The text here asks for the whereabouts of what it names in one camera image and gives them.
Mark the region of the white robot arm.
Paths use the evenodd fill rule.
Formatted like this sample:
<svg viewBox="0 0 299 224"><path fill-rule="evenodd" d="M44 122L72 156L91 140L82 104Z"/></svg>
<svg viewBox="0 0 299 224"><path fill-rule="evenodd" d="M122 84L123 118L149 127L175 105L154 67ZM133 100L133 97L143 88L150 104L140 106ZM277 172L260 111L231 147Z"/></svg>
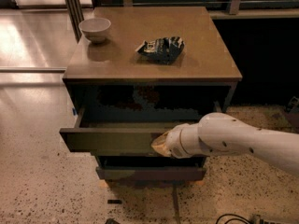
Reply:
<svg viewBox="0 0 299 224"><path fill-rule="evenodd" d="M209 113L194 124L180 124L151 143L155 152L177 159L197 155L249 154L299 175L299 134L257 128L224 113Z"/></svg>

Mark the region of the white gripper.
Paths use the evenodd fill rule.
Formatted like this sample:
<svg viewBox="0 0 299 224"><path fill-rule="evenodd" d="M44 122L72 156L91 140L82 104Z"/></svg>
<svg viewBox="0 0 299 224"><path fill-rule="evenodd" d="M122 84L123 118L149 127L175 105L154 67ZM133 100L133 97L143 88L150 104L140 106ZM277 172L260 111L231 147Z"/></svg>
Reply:
<svg viewBox="0 0 299 224"><path fill-rule="evenodd" d="M164 157L186 159L208 155L211 148L200 138L197 124L181 124L155 138L151 147Z"/></svg>

